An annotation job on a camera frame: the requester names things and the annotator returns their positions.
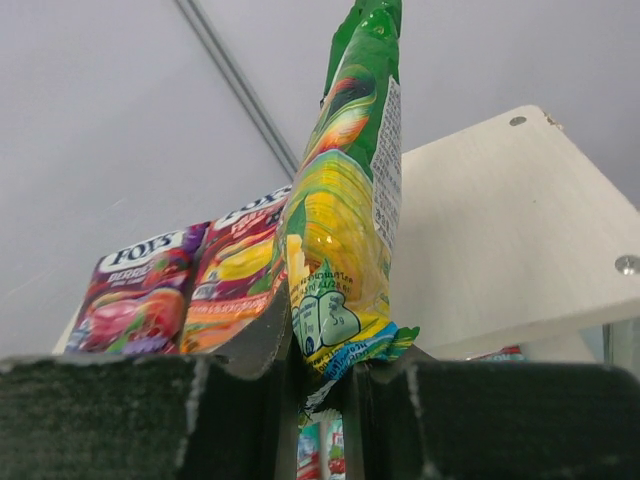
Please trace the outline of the orange Fox's fruits candy bag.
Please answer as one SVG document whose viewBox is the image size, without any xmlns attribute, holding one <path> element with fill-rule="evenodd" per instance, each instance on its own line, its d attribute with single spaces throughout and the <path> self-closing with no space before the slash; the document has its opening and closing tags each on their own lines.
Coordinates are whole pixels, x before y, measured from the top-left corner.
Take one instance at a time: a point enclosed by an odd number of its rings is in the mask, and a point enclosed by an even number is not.
<svg viewBox="0 0 640 480">
<path fill-rule="evenodd" d="M 271 303 L 285 277 L 274 236 L 291 192 L 281 187 L 213 221 L 204 240 L 180 351 L 209 353 Z"/>
</svg>

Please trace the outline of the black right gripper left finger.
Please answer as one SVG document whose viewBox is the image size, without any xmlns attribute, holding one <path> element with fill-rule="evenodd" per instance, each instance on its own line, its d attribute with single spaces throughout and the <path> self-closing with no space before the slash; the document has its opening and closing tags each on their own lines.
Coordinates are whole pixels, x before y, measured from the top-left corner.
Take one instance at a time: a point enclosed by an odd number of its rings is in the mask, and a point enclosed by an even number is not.
<svg viewBox="0 0 640 480">
<path fill-rule="evenodd" d="M 1 363 L 5 479 L 291 479 L 298 351 L 289 294 L 209 354 Z"/>
</svg>

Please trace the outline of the green Fox's spring tea bag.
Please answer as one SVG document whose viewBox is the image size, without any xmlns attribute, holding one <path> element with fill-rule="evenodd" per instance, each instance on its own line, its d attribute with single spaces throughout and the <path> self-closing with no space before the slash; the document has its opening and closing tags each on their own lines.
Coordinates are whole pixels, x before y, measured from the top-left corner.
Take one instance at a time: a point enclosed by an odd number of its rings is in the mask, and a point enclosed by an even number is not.
<svg viewBox="0 0 640 480">
<path fill-rule="evenodd" d="M 314 129 L 276 233 L 305 365 L 301 426 L 357 363 L 392 362 L 418 329 L 391 318 L 402 203 L 398 1 L 357 1 L 336 31 Z"/>
</svg>

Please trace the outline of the teal candy bag back side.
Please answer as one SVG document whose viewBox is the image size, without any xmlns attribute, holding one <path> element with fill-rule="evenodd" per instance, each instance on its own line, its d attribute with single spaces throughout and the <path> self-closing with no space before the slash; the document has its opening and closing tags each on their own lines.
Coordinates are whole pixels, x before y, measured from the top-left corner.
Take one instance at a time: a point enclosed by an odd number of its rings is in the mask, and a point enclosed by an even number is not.
<svg viewBox="0 0 640 480">
<path fill-rule="evenodd" d="M 345 480 L 341 418 L 304 427 L 298 437 L 297 480 Z"/>
</svg>

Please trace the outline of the purple Fox's berries candy bag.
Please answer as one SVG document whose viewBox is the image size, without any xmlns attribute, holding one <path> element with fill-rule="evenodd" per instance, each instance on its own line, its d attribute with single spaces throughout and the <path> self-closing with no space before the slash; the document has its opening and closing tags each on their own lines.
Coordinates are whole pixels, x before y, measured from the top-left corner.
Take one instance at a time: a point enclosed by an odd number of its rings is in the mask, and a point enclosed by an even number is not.
<svg viewBox="0 0 640 480">
<path fill-rule="evenodd" d="M 178 352 L 187 285 L 208 227 L 155 235 L 100 258 L 64 351 Z"/>
</svg>

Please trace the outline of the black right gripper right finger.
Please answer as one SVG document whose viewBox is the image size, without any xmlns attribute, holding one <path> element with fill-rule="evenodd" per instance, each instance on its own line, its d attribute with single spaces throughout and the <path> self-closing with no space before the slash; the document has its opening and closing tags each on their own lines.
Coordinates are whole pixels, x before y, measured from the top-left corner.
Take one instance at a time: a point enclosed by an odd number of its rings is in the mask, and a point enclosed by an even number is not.
<svg viewBox="0 0 640 480">
<path fill-rule="evenodd" d="M 639 383 L 601 364 L 356 365 L 342 415 L 350 479 L 635 479 Z"/>
</svg>

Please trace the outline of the teal cherry mint candy bag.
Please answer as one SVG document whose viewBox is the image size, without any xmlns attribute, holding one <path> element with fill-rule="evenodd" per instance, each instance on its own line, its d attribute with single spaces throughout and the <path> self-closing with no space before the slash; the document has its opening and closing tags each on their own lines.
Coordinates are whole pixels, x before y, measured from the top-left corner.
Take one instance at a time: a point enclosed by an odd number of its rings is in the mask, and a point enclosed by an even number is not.
<svg viewBox="0 0 640 480">
<path fill-rule="evenodd" d="M 500 350 L 469 356 L 466 361 L 517 362 L 525 361 L 519 345 L 503 347 Z"/>
</svg>

